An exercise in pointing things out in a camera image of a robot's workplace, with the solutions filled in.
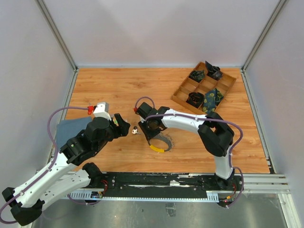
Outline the large keyring with yellow handle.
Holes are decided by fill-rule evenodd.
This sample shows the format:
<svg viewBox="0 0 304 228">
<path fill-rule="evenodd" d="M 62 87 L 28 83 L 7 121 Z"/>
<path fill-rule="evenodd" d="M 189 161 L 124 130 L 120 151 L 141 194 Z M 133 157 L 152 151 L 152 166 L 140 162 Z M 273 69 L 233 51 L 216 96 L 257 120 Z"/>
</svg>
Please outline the large keyring with yellow handle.
<svg viewBox="0 0 304 228">
<path fill-rule="evenodd" d="M 171 151 L 174 147 L 174 142 L 168 134 L 164 134 L 164 135 L 167 138 L 167 142 L 151 139 L 150 140 L 151 145 L 149 145 L 150 149 L 152 149 L 157 153 L 165 153 Z"/>
</svg>

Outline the key with black tag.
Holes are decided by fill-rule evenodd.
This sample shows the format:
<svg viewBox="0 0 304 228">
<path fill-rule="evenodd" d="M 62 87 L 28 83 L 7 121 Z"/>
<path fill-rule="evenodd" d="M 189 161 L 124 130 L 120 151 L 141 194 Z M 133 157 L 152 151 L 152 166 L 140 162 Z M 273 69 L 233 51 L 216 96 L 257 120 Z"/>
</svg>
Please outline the key with black tag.
<svg viewBox="0 0 304 228">
<path fill-rule="evenodd" d="M 132 129 L 132 134 L 141 134 L 139 131 L 138 131 L 138 127 L 137 126 L 134 126 L 133 129 Z"/>
</svg>

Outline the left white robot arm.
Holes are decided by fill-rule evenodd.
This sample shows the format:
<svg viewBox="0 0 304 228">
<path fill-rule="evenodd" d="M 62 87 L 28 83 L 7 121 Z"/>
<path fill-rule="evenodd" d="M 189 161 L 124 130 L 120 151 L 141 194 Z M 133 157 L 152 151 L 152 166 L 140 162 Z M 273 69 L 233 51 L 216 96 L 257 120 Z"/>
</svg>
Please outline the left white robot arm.
<svg viewBox="0 0 304 228">
<path fill-rule="evenodd" d="M 62 179 L 62 176 L 96 156 L 108 142 L 127 136 L 129 128 L 130 124 L 120 114 L 114 114 L 114 118 L 95 117 L 85 129 L 67 140 L 54 159 L 30 180 L 17 188 L 7 187 L 2 195 L 14 221 L 26 226 L 74 190 L 98 187 L 102 173 L 92 162 L 69 178 Z"/>
</svg>

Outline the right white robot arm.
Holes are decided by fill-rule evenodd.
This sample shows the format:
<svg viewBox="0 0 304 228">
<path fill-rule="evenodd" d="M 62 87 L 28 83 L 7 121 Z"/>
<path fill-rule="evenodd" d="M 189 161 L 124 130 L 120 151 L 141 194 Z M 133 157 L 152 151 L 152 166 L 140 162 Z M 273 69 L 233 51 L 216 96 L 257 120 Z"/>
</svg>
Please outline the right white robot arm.
<svg viewBox="0 0 304 228">
<path fill-rule="evenodd" d="M 226 190 L 232 185 L 234 171 L 229 150 L 232 148 L 234 132 L 216 112 L 194 115 L 164 106 L 157 110 L 145 102 L 135 107 L 134 112 L 140 116 L 138 125 L 147 142 L 167 128 L 197 134 L 205 149 L 214 156 L 216 186 L 220 190 Z"/>
</svg>

